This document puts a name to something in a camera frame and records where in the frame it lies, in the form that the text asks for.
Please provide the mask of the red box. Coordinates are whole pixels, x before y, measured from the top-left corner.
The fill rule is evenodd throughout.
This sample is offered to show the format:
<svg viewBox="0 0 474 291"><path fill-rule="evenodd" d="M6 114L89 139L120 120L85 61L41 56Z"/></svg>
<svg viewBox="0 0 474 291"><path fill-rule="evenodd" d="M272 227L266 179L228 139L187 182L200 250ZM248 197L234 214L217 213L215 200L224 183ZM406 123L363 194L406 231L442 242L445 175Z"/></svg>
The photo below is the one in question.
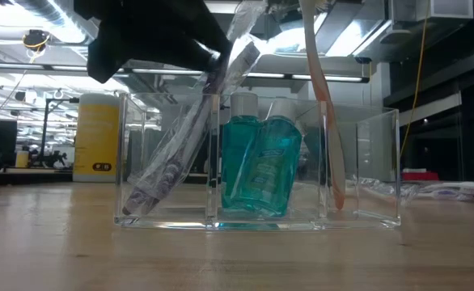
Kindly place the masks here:
<svg viewBox="0 0 474 291"><path fill-rule="evenodd" d="M436 172L403 172L402 179L404 181L439 181Z"/></svg>

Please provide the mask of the yellow wipes canister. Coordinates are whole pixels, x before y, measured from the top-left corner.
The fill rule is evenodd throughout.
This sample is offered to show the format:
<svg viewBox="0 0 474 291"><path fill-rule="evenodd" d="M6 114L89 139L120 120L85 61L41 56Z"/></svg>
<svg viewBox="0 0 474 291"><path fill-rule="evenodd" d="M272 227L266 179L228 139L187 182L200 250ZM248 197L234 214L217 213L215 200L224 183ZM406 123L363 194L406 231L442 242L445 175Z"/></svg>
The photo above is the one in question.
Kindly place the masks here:
<svg viewBox="0 0 474 291"><path fill-rule="evenodd" d="M79 97L74 143L74 182L113 183L116 178L120 100L86 93Z"/></svg>

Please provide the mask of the purple white toothbrush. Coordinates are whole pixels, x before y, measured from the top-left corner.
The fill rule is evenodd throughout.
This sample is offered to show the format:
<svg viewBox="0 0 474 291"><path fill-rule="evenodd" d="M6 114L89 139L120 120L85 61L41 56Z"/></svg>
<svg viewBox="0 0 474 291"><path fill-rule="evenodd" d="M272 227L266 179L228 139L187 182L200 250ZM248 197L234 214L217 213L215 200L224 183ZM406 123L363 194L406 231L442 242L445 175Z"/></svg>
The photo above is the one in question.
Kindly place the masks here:
<svg viewBox="0 0 474 291"><path fill-rule="evenodd" d="M206 75L201 95L184 116L176 118L154 151L149 166L136 175L122 208L125 216L148 214L190 172L207 134L212 99L223 87L228 59L227 55L221 55L215 61L215 67Z"/></svg>

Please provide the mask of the background black robot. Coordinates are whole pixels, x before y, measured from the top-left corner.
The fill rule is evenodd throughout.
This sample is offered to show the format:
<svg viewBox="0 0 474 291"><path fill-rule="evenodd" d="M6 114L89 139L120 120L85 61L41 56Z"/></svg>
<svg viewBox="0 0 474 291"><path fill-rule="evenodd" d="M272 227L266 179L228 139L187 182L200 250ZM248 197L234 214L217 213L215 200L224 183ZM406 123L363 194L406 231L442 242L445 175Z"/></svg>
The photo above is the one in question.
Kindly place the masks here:
<svg viewBox="0 0 474 291"><path fill-rule="evenodd" d="M62 154L60 151L54 151L49 156L44 156L41 166L45 168L62 169L66 168L67 153Z"/></svg>

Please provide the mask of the clear acrylic organizer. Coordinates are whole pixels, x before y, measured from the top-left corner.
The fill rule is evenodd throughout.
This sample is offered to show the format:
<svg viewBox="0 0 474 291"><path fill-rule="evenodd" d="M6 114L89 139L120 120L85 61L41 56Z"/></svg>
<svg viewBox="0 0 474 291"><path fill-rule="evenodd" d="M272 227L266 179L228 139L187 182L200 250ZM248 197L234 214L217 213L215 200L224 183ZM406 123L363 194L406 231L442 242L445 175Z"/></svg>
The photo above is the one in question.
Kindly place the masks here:
<svg viewBox="0 0 474 291"><path fill-rule="evenodd" d="M335 206L328 153L327 113L323 102L292 99L302 134L298 167L286 215L262 217L232 205L222 207L222 128L231 116L230 95L217 102L209 132L184 181L144 216L125 216L130 176L144 171L166 131L184 116L199 95L182 95L174 106L147 108L123 100L119 163L116 169L115 223L126 227L201 230L327 230L392 228L400 224L400 204L346 198ZM260 123L276 98L258 97ZM353 176L400 186L399 113L391 108L333 104L345 161L345 181Z"/></svg>

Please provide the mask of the orange white toothbrush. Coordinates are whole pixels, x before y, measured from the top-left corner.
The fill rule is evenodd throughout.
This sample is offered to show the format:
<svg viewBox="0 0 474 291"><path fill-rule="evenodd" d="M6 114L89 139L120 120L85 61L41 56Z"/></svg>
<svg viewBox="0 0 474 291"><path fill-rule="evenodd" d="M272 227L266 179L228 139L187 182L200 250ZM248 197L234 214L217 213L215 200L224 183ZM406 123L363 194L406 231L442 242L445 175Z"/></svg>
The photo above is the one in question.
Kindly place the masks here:
<svg viewBox="0 0 474 291"><path fill-rule="evenodd" d="M327 113L328 153L332 178L332 192L335 206L342 210L345 203L345 161L341 137L336 123L336 114L332 103L327 80L318 57L315 41L314 17L316 3L320 0L298 0L302 14L306 43L306 54L311 82L315 97L323 102Z"/></svg>

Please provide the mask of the toothbrushes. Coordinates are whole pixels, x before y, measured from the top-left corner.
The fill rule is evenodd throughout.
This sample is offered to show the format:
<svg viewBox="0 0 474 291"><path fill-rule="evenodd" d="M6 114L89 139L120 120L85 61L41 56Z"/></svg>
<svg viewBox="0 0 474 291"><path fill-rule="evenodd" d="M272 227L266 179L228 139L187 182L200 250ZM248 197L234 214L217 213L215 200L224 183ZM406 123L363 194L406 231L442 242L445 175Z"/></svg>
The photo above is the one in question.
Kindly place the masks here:
<svg viewBox="0 0 474 291"><path fill-rule="evenodd" d="M438 200L472 200L474 199L474 182L432 183L420 188L419 195Z"/></svg>

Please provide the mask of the teal mouthwash bottle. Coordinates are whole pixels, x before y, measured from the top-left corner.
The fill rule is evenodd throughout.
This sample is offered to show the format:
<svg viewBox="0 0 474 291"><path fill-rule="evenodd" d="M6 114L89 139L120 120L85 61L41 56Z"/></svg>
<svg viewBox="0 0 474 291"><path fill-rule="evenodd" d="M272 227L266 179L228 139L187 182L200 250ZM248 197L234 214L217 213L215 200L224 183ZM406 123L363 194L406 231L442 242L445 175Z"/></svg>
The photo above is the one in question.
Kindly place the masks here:
<svg viewBox="0 0 474 291"><path fill-rule="evenodd" d="M258 96L235 92L230 97L231 116L222 128L222 207L231 208L231 194L248 146L256 137Z"/></svg>
<svg viewBox="0 0 474 291"><path fill-rule="evenodd" d="M296 116L294 100L271 103L243 157L230 195L233 206L262 217L286 215L302 144Z"/></svg>

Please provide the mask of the black stand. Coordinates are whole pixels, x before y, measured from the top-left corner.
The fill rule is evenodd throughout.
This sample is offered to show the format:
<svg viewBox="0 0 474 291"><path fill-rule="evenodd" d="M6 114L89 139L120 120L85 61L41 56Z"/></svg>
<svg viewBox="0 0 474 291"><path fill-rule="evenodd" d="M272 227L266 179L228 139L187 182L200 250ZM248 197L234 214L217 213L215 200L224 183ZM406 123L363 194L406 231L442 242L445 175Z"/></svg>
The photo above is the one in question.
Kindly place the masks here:
<svg viewBox="0 0 474 291"><path fill-rule="evenodd" d="M41 138L41 143L40 143L40 152L37 157L37 162L40 163L40 165L43 165L44 162L44 153L45 153L45 146L46 146L46 137L47 137L47 128L48 128L48 122L49 122L49 114L50 112L53 111L53 109L50 108L50 104L52 102L56 103L56 107L58 105L61 105L63 102L68 102L68 103L79 103L79 98L77 97L72 97L68 99L56 99L56 98L50 98L45 100L45 107L44 107L44 120L43 120L43 133L42 133L42 138Z"/></svg>

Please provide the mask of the white vent box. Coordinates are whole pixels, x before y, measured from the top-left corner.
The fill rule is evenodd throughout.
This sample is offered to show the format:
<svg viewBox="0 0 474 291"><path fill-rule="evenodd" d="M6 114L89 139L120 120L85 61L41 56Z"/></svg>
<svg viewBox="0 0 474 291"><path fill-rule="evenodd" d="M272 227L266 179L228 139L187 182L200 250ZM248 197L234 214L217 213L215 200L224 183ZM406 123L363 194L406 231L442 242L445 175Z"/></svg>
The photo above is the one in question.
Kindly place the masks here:
<svg viewBox="0 0 474 291"><path fill-rule="evenodd" d="M472 19L473 0L416 0L416 19Z"/></svg>

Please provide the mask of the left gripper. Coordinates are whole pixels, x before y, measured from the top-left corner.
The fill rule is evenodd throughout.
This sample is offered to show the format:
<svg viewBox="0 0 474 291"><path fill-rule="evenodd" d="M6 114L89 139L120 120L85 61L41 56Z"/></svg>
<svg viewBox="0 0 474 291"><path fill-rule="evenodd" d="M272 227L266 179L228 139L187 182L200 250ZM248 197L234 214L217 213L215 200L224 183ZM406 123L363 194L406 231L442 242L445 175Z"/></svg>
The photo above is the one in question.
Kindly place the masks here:
<svg viewBox="0 0 474 291"><path fill-rule="evenodd" d="M99 20L88 45L87 73L106 83L120 69L118 41L130 59L207 71L212 52L231 43L203 0L74 0L74 11Z"/></svg>

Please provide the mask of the ribbed metal duct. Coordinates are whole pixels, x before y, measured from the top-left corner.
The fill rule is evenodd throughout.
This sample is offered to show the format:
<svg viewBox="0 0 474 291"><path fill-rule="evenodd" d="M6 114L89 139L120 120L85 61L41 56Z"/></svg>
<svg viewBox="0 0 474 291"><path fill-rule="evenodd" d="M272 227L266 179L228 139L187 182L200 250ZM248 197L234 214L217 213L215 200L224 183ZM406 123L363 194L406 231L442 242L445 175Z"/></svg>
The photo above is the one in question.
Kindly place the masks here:
<svg viewBox="0 0 474 291"><path fill-rule="evenodd" d="M54 0L11 0L41 19L45 27L65 44L83 44L88 36Z"/></svg>

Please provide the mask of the long ceiling light bar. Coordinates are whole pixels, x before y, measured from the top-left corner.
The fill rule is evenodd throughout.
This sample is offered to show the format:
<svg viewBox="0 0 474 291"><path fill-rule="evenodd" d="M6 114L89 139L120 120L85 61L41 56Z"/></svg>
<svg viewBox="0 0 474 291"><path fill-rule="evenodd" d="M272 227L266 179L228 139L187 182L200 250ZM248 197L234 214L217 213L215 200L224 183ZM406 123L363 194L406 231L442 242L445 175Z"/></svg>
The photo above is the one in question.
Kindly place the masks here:
<svg viewBox="0 0 474 291"><path fill-rule="evenodd" d="M166 74L176 76L200 76L201 71L197 70L172 70L172 69L125 69L127 72L135 74ZM309 81L311 76L309 74L278 74L278 73L257 73L251 72L246 75L247 78L267 78L267 79L286 79ZM368 83L370 81L367 77L353 77L341 75L325 75L328 82L350 82L350 83Z"/></svg>
<svg viewBox="0 0 474 291"><path fill-rule="evenodd" d="M88 76L85 66L0 63L2 74L47 74L57 76Z"/></svg>

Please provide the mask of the background workbench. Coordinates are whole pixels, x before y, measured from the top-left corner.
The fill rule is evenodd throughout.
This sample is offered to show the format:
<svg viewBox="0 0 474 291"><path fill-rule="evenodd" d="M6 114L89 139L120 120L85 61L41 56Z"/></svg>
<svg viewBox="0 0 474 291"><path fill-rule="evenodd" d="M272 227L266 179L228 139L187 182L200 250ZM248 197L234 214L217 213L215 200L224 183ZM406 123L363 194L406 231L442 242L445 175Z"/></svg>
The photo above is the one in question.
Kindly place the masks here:
<svg viewBox="0 0 474 291"><path fill-rule="evenodd" d="M6 172L0 171L0 185L30 184L30 183L64 183L72 182L73 175L70 171L31 170L8 168Z"/></svg>

